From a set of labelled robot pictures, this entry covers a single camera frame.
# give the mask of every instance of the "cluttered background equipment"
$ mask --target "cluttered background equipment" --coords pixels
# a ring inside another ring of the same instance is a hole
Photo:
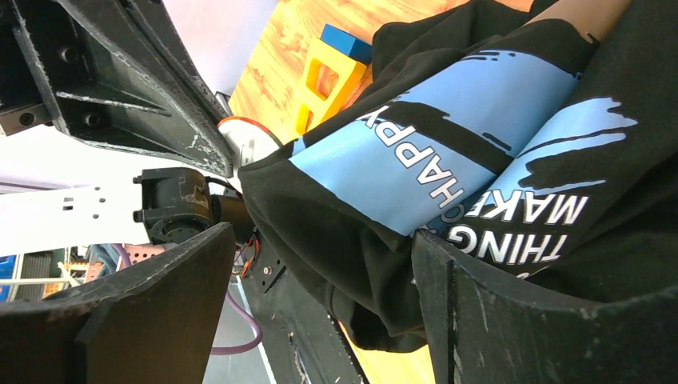
[[[200,383],[219,364],[230,374],[232,362],[240,373],[224,379],[236,383],[676,378],[678,286],[584,300],[418,230],[412,285],[428,345],[389,354],[355,346],[288,270],[250,217],[239,171],[358,98],[371,82],[366,41],[376,28],[462,2],[412,10],[396,1],[389,12],[373,3],[281,2],[227,97],[203,82],[161,1],[0,0],[4,135],[54,125],[87,146],[183,165],[0,195],[0,255],[9,255],[0,257],[0,382]],[[377,22],[352,26],[340,14],[349,10]],[[288,24],[303,30],[303,54],[262,59],[272,41],[301,40],[281,36]],[[259,88],[274,65],[280,82]],[[284,101],[266,94],[278,90]],[[92,245],[87,258],[79,244]],[[237,326],[222,329],[228,316]]]

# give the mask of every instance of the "wooden table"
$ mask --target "wooden table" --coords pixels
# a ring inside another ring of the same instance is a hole
[[[387,22],[413,22],[459,6],[467,0],[281,0],[249,59],[229,101],[237,116],[252,118],[283,143],[294,133],[295,90],[301,81],[311,38],[332,24],[367,42]],[[527,10],[532,0],[500,0]],[[372,82],[372,71],[361,80],[348,102]],[[427,347],[411,354],[360,350],[353,346],[372,384],[410,382],[434,384]]]

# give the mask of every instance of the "blue toy block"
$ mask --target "blue toy block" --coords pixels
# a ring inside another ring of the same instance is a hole
[[[366,66],[372,62],[372,46],[370,44],[335,26],[325,24],[320,40]]]

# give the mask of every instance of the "purple cable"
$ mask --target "purple cable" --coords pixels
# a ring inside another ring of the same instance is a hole
[[[210,354],[215,356],[226,356],[229,354],[241,354],[247,352],[248,350],[253,350],[256,348],[261,340],[264,338],[263,332],[261,332],[261,327],[257,324],[257,321],[252,318],[245,310],[243,310],[231,297],[231,294],[226,292],[226,301],[233,307],[237,314],[241,315],[242,318],[252,327],[254,331],[254,340],[243,344],[241,346],[213,346],[212,352]]]
[[[122,247],[122,244],[113,244],[113,248],[120,254],[120,259],[122,260],[122,268],[126,268],[132,265],[130,261],[130,254],[127,253],[125,248]],[[226,356],[229,354],[241,354],[247,352],[248,350],[253,350],[256,348],[261,340],[264,338],[264,333],[261,331],[261,327],[257,323],[257,320],[254,320],[245,310],[243,310],[231,297],[231,294],[226,291],[226,301],[233,307],[237,314],[241,315],[242,318],[249,324],[249,326],[254,331],[254,340],[247,342],[241,346],[214,346],[212,351],[209,354],[215,356]]]
[[[128,266],[132,265],[132,262],[130,261],[130,254],[128,254],[125,248],[122,247],[122,244],[113,244],[113,248],[115,248],[115,250],[120,255],[120,259],[122,260],[122,268],[127,268]]]

